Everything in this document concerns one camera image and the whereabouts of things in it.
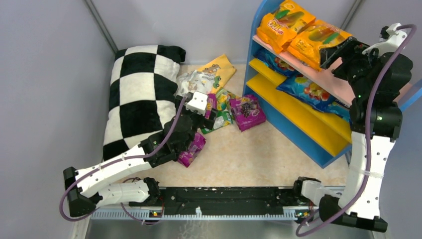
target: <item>orange snack bag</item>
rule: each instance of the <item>orange snack bag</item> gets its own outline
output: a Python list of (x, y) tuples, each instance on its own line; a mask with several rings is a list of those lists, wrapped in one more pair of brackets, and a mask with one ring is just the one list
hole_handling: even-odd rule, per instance
[(323, 20), (316, 20), (292, 40), (287, 51), (312, 68), (320, 71), (321, 56), (319, 50), (337, 46), (351, 35)]
[(282, 2), (273, 13), (266, 14), (256, 35), (271, 45), (278, 54), (286, 49), (293, 38), (315, 20), (315, 16), (307, 12), (292, 0)]

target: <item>white plastic housing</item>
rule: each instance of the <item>white plastic housing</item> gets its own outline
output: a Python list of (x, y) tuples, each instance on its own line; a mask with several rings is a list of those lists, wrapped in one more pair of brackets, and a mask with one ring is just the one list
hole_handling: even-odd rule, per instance
[(336, 198), (340, 197), (332, 190), (325, 188), (320, 182), (310, 180), (303, 182), (301, 194), (311, 200), (316, 206), (319, 206), (319, 202), (325, 194)]
[(379, 50), (378, 55), (379, 56), (382, 56), (386, 52), (396, 51), (396, 49), (400, 46), (400, 44), (408, 36), (405, 33), (405, 31), (403, 31), (403, 30), (397, 31), (397, 27), (399, 27), (399, 26), (401, 26), (400, 23), (395, 23), (395, 24), (392, 24), (390, 27), (388, 27), (386, 32), (390, 35), (390, 37), (384, 42), (375, 43), (374, 45), (366, 48), (362, 52), (362, 54), (369, 53), (373, 48), (378, 48), (378, 50)]
[(98, 193), (103, 199), (97, 203), (97, 208), (116, 203), (142, 203), (149, 197), (148, 186), (144, 181), (111, 184), (99, 190)]
[[(135, 147), (131, 148), (130, 150), (119, 156), (116, 156), (95, 166), (78, 170), (79, 174), (75, 178), (76, 180), (78, 180), (80, 177), (91, 172), (93, 169), (104, 166), (105, 164), (108, 164), (116, 159), (122, 159), (122, 156), (128, 157), (144, 154), (145, 153), (143, 148), (138, 147), (138, 145), (135, 145)], [(149, 162), (144, 162), (142, 158), (124, 160), (121, 162), (117, 162), (109, 167), (101, 168), (100, 171), (92, 174), (92, 176), (78, 183), (77, 187), (82, 188), (81, 195), (89, 198), (101, 189), (105, 188), (107, 185), (112, 184), (121, 178), (127, 177), (139, 171), (148, 170), (150, 168), (151, 165), (149, 164)]]
[(205, 115), (207, 109), (208, 95), (195, 91), (193, 98), (186, 104), (186, 109), (190, 111), (198, 111), (199, 114)]
[[(366, 139), (365, 134), (352, 132), (352, 159), (349, 173), (347, 175), (346, 187), (338, 205), (343, 208), (356, 195), (362, 185), (364, 170), (366, 167)], [(390, 142), (389, 137), (373, 136), (371, 140), (371, 176), (362, 196), (352, 207), (346, 211), (347, 214), (355, 212), (360, 218), (374, 219), (380, 216), (379, 197), (382, 183), (382, 175), (387, 162), (388, 155), (395, 142)]]

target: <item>purple snack bag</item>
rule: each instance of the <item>purple snack bag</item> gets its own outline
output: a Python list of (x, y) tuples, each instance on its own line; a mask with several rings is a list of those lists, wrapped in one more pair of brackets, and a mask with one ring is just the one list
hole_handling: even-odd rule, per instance
[(195, 134), (194, 141), (189, 145), (188, 151), (182, 152), (177, 160), (185, 167), (189, 167), (192, 164), (198, 153), (204, 148), (205, 138), (200, 133)]
[(208, 119), (211, 114), (211, 109), (217, 109), (217, 98), (215, 94), (208, 94), (207, 109), (205, 111), (205, 118)]
[(239, 99), (230, 99), (229, 107), (234, 121), (236, 121), (241, 132), (267, 120), (258, 104), (258, 99), (254, 95), (246, 95)]

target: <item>black and white pillow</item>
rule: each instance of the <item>black and white pillow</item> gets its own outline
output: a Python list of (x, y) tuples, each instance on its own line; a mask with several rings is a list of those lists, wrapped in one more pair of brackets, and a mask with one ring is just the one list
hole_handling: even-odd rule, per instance
[(136, 46), (116, 53), (111, 73), (103, 159), (162, 130), (176, 114), (176, 76), (186, 52), (178, 46)]

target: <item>candy bag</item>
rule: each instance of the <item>candy bag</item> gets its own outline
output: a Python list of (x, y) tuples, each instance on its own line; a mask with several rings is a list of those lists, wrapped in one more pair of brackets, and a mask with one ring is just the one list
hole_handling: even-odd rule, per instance
[(198, 71), (214, 75), (211, 91), (206, 94), (215, 94), (230, 80), (236, 72), (236, 68), (230, 63), (227, 56), (222, 54), (208, 64), (200, 67)]
[(327, 107), (327, 112), (333, 113), (338, 115), (340, 118), (347, 122), (351, 122), (350, 120), (350, 108), (343, 104), (343, 102), (335, 99), (333, 103), (329, 104)]
[(200, 133), (195, 133), (194, 141), (189, 145), (188, 151), (180, 153), (177, 161), (185, 167), (189, 167), (199, 152), (204, 148), (206, 141)]
[(177, 77), (177, 92), (176, 95), (185, 96), (189, 92), (199, 91), (204, 94), (208, 94), (212, 90), (215, 76), (200, 72), (197, 70), (191, 73), (185, 73)]
[(287, 51), (320, 71), (320, 53), (322, 48), (337, 46), (352, 34), (341, 30), (323, 20), (316, 20), (292, 40)]
[(239, 98), (232, 92), (223, 88), (217, 92), (215, 97), (217, 97), (217, 110), (219, 111), (224, 111), (227, 108), (228, 100)]
[(211, 114), (212, 109), (217, 109), (217, 98), (215, 98), (215, 94), (208, 94), (207, 100), (207, 108), (205, 111), (205, 118), (208, 119)]
[(230, 99), (229, 110), (241, 132), (259, 125), (267, 119), (254, 95)]
[(307, 12), (292, 0), (282, 2), (273, 13), (266, 14), (256, 35), (265, 43), (270, 44), (275, 53), (286, 49), (290, 41), (315, 20), (315, 16)]
[(335, 100), (334, 96), (300, 73), (287, 78), (276, 89), (286, 92), (320, 112), (327, 112), (327, 106)]
[(268, 68), (282, 74), (283, 76), (289, 77), (298, 73), (289, 64), (264, 48), (259, 49), (254, 56), (263, 62)]
[(216, 129), (232, 124), (233, 120), (231, 117), (232, 116), (228, 111), (218, 111), (215, 118), (214, 127), (212, 127), (212, 129), (202, 128), (201, 132), (203, 134), (211, 133)]

